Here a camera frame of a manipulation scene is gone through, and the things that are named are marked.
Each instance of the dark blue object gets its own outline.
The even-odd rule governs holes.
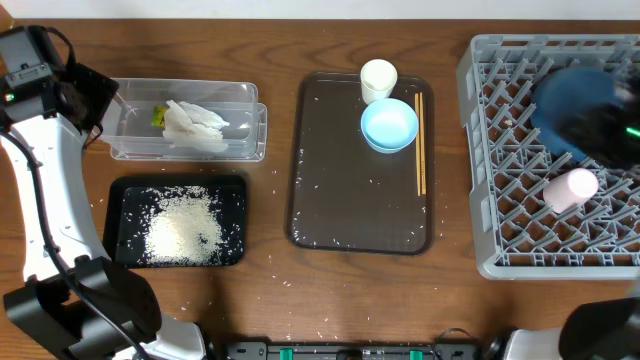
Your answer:
[[[584,152],[560,137],[556,129],[578,114],[598,106],[622,106],[615,94],[615,79],[610,73],[589,67],[558,70],[547,76],[531,101],[536,111],[531,115],[533,126],[540,129],[538,141],[557,156],[570,152],[574,161],[587,158]]]

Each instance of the brown serving tray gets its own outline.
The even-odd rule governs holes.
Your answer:
[[[418,196],[415,141],[395,154],[367,145],[366,108],[353,74],[316,73],[302,83],[293,144],[286,234],[296,246],[418,255],[433,241],[433,95],[400,77],[391,94],[412,108],[423,93],[427,194]]]

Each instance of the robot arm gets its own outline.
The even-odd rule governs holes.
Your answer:
[[[62,116],[38,116],[19,122],[12,126],[10,134],[26,145],[41,164],[36,171],[42,180],[47,226],[65,268],[73,268],[79,256],[108,259],[93,224],[82,180],[82,146],[87,134],[80,133]],[[31,170],[27,159],[11,142],[2,138],[2,146],[16,175],[25,223],[24,280],[32,276],[45,280],[58,275],[58,270],[44,250]]]
[[[70,46],[66,65],[48,32]],[[117,82],[77,64],[55,29],[0,34],[0,55],[9,71],[0,81],[0,139],[27,235],[26,284],[4,296],[8,317],[61,359],[202,359],[198,327],[161,315],[149,284],[109,261],[93,224],[83,147],[93,127],[101,128]],[[69,290],[81,301],[65,305]]]

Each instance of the white tissue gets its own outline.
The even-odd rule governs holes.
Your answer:
[[[225,126],[229,126],[229,123],[222,120],[220,115],[204,109],[198,105],[189,104],[188,102],[180,101],[178,103],[182,109],[191,118],[194,124],[202,124],[204,126],[214,128],[217,130],[222,129]]]
[[[220,152],[229,145],[217,142],[222,140],[222,129],[229,123],[209,110],[200,106],[173,100],[167,101],[169,109],[164,114],[162,136],[171,139],[175,146],[193,147],[202,151]]]

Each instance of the black tray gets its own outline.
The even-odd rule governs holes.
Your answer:
[[[417,255],[433,241],[433,96],[401,77],[391,94],[415,107],[423,93],[427,194],[418,196],[415,142],[381,154],[360,132],[358,75],[316,73],[298,99],[286,234],[296,246]]]
[[[186,186],[204,187],[209,196],[218,200],[211,203],[210,211],[216,212],[222,230],[220,250],[212,253],[209,260],[188,265],[179,259],[152,263],[145,257],[144,237],[133,237],[147,230],[140,221],[141,208],[147,205],[157,208],[153,199],[156,195],[145,190]],[[149,175],[120,178],[113,182],[109,192],[103,245],[115,263],[131,268],[233,265],[244,255],[246,207],[246,186],[239,176]]]

